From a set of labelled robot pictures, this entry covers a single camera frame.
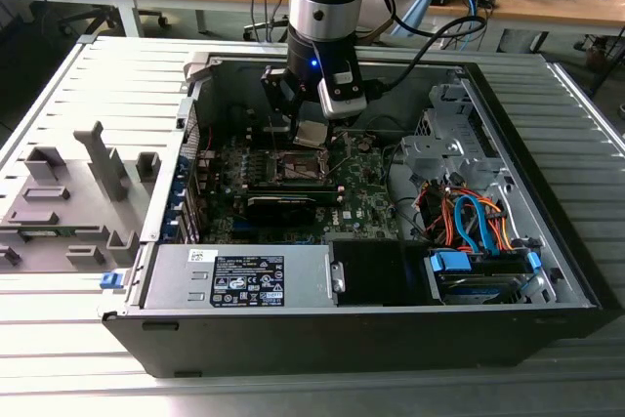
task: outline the wire bundle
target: wire bundle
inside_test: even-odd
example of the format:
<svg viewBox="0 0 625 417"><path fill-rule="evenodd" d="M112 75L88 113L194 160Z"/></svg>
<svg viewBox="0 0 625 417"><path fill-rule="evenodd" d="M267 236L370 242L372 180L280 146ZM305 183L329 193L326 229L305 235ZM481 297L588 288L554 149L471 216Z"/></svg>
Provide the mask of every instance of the wire bundle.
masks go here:
<svg viewBox="0 0 625 417"><path fill-rule="evenodd" d="M428 190L429 186L428 184L425 184L421 193L417 197L417 205L421 203ZM463 196L470 196L481 205L480 210L483 210L485 213L487 226L490 233L492 233L495 238L494 246L501 251L512 251L514 249L510 244L510 240L506 232L506 216L491 199L466 188L446 187L441 185L440 190L442 191L442 199L440 203L441 215L434 219L426 227L425 235L432 237L432 233L435 232L436 228L442 228L444 238L439 236L435 241L438 241L445 247L457 249L459 251L476 252L477 245L474 241L473 243L471 241L467 241L467 238L463 236L465 232L464 228L462 228L462 221L459 217L456 217L456 215L452 213L451 209L456 206L456 202ZM482 240L484 240L486 238L486 233L482 232L481 235Z"/></svg>

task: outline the metal workbench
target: metal workbench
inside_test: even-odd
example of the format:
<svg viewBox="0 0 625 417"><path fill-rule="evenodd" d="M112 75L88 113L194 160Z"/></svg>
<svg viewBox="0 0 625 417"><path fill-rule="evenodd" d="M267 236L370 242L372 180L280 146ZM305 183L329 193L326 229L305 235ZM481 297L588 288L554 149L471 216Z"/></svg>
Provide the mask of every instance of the metal workbench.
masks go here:
<svg viewBox="0 0 625 417"><path fill-rule="evenodd" d="M33 146L54 145L63 157L87 159L68 132L83 122L101 120L104 142L123 159L163 150L187 94L188 52L218 51L220 44L103 37L76 45L0 152L0 214L20 190L27 175L21 159ZM540 57L449 52L427 59L480 66L625 302L625 144L618 134L561 68ZM589 338L559 341L515 368L159 380L100 325L100 311L116 299L102 295L99 279L0 275L6 415L13 405L17 415L51 406L64 415L625 415L624 319Z"/></svg>

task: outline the office chair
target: office chair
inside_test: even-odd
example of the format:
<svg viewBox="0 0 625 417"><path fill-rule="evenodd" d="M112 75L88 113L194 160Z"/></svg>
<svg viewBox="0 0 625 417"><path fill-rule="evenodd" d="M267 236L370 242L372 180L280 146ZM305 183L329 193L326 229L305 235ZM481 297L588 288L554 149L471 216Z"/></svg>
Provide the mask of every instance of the office chair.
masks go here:
<svg viewBox="0 0 625 417"><path fill-rule="evenodd" d="M158 25L161 28L169 26L167 17L163 17L162 12L156 12L153 10L138 10L138 13L140 16L158 17ZM100 25L105 21L109 28L115 28L117 25L122 24L121 17L119 16L119 10L106 5L94 5L94 10L83 14L72 15L71 17L59 20L59 31L65 36L70 36L72 29L69 27L69 24L73 21L81 20L93 20L89 26L87 26L84 34L95 33Z"/></svg>

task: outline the motherboard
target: motherboard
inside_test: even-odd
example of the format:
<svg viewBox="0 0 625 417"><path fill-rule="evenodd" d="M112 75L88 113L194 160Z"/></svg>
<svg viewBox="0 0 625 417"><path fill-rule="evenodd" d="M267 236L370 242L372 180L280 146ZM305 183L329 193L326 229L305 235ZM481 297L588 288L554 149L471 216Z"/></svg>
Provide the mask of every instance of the motherboard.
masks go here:
<svg viewBox="0 0 625 417"><path fill-rule="evenodd" d="M347 133L325 149L232 139L209 163L206 243L324 244L395 239L382 150Z"/></svg>

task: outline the yellow wire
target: yellow wire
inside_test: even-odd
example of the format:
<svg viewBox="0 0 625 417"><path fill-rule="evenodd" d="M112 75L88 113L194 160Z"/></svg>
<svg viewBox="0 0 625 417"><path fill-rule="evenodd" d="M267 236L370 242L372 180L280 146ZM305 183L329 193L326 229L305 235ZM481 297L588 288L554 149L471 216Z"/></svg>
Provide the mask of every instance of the yellow wire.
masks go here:
<svg viewBox="0 0 625 417"><path fill-rule="evenodd" d="M501 221L501 230L504 234L504 243L506 244L506 247L512 251L515 248L513 248L512 244L510 244L510 241L508 241L508 234L506 233L506 219L503 219Z"/></svg>

